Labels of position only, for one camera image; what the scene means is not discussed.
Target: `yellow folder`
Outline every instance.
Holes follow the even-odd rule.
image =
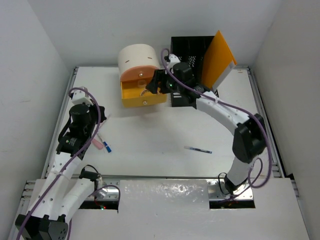
[[[224,36],[218,31],[204,55],[202,84],[216,90],[236,65]]]

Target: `wall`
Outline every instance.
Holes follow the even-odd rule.
[[[69,68],[116,65],[131,44],[221,30],[240,65],[256,58],[281,0],[28,0]]]
[[[312,240],[320,240],[320,1],[285,0],[254,73]]]
[[[0,1],[0,239],[41,176],[70,73],[27,0]]]

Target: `pink object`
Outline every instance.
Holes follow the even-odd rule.
[[[101,142],[99,142],[95,138],[91,141],[91,143],[93,143],[93,145],[99,150],[101,150],[101,149],[103,149],[105,147]]]

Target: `blue pen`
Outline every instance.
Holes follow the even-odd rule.
[[[105,146],[105,149],[108,151],[108,153],[111,153],[111,148],[109,147],[109,145],[107,144],[106,141],[103,140],[102,136],[97,133],[96,134],[98,136],[98,138],[101,140],[101,142],[103,143],[103,145]]]

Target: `black crate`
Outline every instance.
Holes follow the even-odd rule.
[[[181,62],[186,62],[192,68],[193,75],[201,82],[202,67],[205,53],[214,36],[172,36],[170,53],[176,55]],[[186,97],[171,93],[172,107],[195,107],[189,104]]]

